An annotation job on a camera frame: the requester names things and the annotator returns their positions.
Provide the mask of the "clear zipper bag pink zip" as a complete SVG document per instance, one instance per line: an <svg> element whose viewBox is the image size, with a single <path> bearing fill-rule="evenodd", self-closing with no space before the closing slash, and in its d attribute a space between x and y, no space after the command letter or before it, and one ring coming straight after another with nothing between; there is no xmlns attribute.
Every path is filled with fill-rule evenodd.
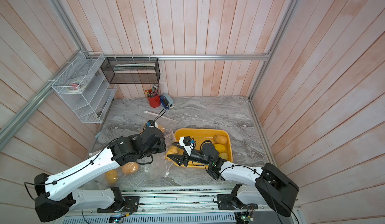
<svg viewBox="0 0 385 224"><path fill-rule="evenodd" d="M124 175L122 173L122 166L116 168L118 174L119 174L119 180L117 183L110 185L105 178L105 173L99 175L98 177L94 178L93 180L89 181L85 186L88 187L89 189L106 189L110 187L119 187L121 189L129 189L129 188L134 188L138 187L141 185L142 180L144 179L145 173L144 170L142 169L141 165L139 165L139 171L130 174L130 175Z"/></svg>

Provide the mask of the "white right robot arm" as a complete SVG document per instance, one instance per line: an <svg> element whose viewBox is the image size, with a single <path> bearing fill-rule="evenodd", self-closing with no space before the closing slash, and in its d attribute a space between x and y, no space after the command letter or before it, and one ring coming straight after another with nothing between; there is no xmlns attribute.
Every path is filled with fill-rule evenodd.
<svg viewBox="0 0 385 224"><path fill-rule="evenodd" d="M248 167L222 158L211 142L199 150L190 146L177 146L182 154L169 154L168 158L179 166L190 162L202 165L215 180L235 181L230 194L217 196L221 210L251 210L260 205L269 206L279 216L290 217L299 187L276 166Z"/></svg>

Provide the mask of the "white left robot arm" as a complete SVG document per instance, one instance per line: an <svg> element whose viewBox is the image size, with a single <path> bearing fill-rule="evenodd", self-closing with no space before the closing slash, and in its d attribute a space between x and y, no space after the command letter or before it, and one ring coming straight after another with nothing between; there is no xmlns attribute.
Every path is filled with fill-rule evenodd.
<svg viewBox="0 0 385 224"><path fill-rule="evenodd" d="M35 177L35 211L41 222L54 221L70 211L98 209L102 213L125 209L126 201L119 188L79 189L92 179L130 162L165 152L165 138L157 127L146 127L139 134L112 140L95 156L54 175Z"/></svg>

